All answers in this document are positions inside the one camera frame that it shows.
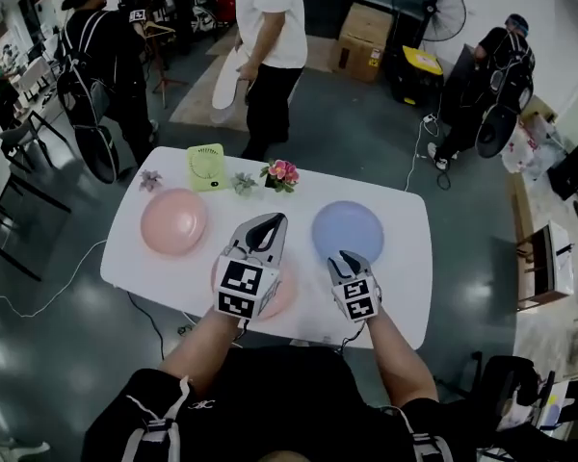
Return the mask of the grey chair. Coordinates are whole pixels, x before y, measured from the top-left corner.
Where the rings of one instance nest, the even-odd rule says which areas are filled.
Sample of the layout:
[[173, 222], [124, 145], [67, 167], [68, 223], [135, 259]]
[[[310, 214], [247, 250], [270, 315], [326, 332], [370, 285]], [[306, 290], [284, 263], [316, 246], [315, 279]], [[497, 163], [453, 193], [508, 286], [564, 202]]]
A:
[[0, 147], [7, 160], [26, 173], [32, 173], [35, 169], [35, 164], [27, 152], [27, 146], [33, 143], [40, 149], [46, 163], [52, 168], [55, 167], [49, 156], [47, 144], [39, 136], [42, 127], [48, 129], [70, 148], [66, 137], [35, 111], [29, 113], [20, 125], [0, 133]]

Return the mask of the black cabinet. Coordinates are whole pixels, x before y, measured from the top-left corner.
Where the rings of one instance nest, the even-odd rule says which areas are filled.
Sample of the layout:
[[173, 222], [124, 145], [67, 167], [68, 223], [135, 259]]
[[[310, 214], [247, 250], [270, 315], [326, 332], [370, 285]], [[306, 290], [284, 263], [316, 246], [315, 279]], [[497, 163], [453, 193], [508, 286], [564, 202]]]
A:
[[475, 78], [475, 47], [465, 44], [443, 88], [439, 118], [445, 124], [454, 125], [460, 111], [475, 104], [479, 96], [477, 86], [471, 85]]

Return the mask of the black floor fan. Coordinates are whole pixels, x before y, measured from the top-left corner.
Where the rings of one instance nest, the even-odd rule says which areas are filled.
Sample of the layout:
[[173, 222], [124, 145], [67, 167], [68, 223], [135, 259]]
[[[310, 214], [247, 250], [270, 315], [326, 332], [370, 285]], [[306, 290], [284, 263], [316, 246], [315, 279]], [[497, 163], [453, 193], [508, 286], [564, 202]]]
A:
[[463, 0], [391, 0], [393, 24], [386, 45], [392, 62], [398, 62], [404, 46], [418, 49], [423, 41], [454, 38], [464, 27]]

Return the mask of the beige rug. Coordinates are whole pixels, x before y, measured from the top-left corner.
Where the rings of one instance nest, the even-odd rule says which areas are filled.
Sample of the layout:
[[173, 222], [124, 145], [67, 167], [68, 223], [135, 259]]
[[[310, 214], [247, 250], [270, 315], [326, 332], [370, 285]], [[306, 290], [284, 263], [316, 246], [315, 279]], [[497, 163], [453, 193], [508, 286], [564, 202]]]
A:
[[[226, 56], [233, 47], [236, 34], [237, 27], [230, 27], [227, 32], [206, 51], [206, 55]], [[329, 59], [334, 50], [336, 40], [311, 35], [307, 35], [306, 40], [308, 56], [305, 66], [310, 69], [331, 73]]]
[[247, 132], [247, 107], [243, 97], [227, 110], [216, 111], [212, 96], [226, 56], [218, 56], [182, 98], [170, 117], [171, 123], [227, 128]]

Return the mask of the wooden coat stand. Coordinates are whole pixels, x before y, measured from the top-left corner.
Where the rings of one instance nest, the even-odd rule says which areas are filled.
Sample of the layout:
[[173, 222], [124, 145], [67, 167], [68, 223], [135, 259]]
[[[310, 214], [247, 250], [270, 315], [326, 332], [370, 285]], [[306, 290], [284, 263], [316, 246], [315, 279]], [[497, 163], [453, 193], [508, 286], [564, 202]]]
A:
[[173, 0], [143, 0], [144, 21], [142, 29], [145, 40], [145, 58], [150, 66], [154, 66], [158, 75], [153, 93], [160, 93], [162, 105], [167, 107], [167, 89], [171, 85], [187, 86], [182, 80], [170, 78], [169, 64], [163, 55], [163, 49], [169, 44], [177, 44], [177, 31], [172, 24], [171, 13], [174, 11]]

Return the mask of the person's left forearm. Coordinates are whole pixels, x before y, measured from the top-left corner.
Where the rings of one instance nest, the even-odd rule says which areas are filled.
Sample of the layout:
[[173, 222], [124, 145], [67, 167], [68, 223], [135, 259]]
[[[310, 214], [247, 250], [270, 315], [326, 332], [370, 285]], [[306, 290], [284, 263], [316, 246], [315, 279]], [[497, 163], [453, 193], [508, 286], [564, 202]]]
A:
[[239, 322], [236, 317], [209, 309], [166, 356], [159, 370], [179, 379], [188, 378], [195, 392], [204, 396], [237, 337]]

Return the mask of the white plastic bag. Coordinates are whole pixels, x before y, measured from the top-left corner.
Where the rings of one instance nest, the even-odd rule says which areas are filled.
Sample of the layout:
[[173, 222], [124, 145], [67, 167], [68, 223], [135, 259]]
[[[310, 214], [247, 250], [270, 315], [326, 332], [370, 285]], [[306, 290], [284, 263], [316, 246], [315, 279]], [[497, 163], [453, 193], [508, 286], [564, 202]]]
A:
[[533, 168], [538, 154], [539, 143], [522, 124], [517, 123], [500, 156], [507, 172], [515, 174]]

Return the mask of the wooden side cabinet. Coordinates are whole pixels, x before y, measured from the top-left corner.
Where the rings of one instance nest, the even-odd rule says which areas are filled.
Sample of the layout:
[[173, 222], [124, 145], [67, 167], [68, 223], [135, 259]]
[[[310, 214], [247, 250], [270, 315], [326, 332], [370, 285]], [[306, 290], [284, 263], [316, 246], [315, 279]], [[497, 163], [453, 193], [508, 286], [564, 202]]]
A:
[[516, 245], [518, 312], [574, 294], [573, 247], [567, 231], [554, 221]]

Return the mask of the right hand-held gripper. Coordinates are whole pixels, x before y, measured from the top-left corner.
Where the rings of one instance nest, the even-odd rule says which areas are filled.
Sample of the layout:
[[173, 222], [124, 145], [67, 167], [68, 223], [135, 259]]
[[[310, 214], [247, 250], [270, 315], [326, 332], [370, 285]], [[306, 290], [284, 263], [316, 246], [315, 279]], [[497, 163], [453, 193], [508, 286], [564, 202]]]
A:
[[367, 259], [352, 251], [340, 252], [327, 258], [327, 267], [332, 295], [348, 321], [366, 321], [378, 314], [381, 287]]

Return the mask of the potted pink flowers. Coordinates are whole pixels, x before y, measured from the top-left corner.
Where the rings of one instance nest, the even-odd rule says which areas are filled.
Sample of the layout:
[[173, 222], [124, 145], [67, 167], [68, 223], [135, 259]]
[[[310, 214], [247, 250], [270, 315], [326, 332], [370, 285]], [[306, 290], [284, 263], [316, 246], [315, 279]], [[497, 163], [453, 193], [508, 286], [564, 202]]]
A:
[[285, 160], [270, 160], [261, 168], [260, 177], [276, 193], [293, 193], [300, 180], [297, 167]]

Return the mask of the salmon pink plate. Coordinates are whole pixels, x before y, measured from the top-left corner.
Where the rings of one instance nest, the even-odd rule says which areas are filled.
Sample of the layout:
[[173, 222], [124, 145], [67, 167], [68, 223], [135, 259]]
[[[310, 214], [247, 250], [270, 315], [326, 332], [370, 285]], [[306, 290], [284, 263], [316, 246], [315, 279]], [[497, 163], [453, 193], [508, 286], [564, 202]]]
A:
[[[214, 280], [215, 280], [217, 260], [216, 260], [216, 262], [212, 268], [212, 272], [211, 272], [212, 291], [213, 291]], [[295, 301], [296, 295], [297, 295], [297, 291], [296, 291], [295, 276], [293, 274], [293, 271], [292, 271], [290, 266], [287, 266], [285, 264], [281, 264], [280, 265], [279, 285], [277, 287], [276, 294], [271, 299], [269, 304], [265, 307], [265, 309], [262, 311], [260, 316], [254, 321], [267, 320], [267, 319], [270, 319], [271, 317], [283, 312], [286, 308], [288, 308]]]

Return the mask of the light pink plate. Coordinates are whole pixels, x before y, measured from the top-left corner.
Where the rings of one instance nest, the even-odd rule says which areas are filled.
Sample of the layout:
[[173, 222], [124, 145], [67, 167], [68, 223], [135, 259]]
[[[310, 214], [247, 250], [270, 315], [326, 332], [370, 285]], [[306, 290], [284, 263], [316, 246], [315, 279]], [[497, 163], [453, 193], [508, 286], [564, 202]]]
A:
[[156, 194], [144, 208], [141, 235], [145, 245], [165, 256], [188, 254], [203, 235], [207, 209], [203, 199], [188, 189]]

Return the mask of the small green succulent plant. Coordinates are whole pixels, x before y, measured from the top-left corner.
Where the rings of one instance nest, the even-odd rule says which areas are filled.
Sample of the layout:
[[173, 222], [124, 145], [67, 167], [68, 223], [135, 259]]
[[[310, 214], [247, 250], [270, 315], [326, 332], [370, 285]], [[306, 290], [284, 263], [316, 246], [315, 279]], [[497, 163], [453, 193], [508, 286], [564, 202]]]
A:
[[258, 187], [252, 175], [244, 172], [237, 172], [230, 179], [233, 190], [240, 196], [249, 196], [254, 188]]

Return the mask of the blue plate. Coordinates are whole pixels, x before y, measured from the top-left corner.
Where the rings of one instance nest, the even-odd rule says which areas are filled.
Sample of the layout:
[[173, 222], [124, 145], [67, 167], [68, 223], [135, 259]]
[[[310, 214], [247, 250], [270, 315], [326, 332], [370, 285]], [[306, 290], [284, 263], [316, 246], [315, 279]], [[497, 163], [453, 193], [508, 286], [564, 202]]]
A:
[[384, 232], [381, 221], [367, 207], [347, 200], [323, 207], [311, 224], [311, 238], [322, 262], [351, 251], [374, 264], [381, 256]]

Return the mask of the black office chair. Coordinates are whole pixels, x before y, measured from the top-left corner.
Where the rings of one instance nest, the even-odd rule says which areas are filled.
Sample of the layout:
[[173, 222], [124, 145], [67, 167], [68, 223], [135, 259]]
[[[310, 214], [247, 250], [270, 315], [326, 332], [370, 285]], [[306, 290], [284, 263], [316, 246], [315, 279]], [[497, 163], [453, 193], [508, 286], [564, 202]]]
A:
[[542, 378], [531, 360], [519, 356], [492, 356], [483, 364], [476, 351], [471, 358], [476, 371], [470, 402], [483, 430], [501, 432], [531, 422], [551, 393], [555, 372]]

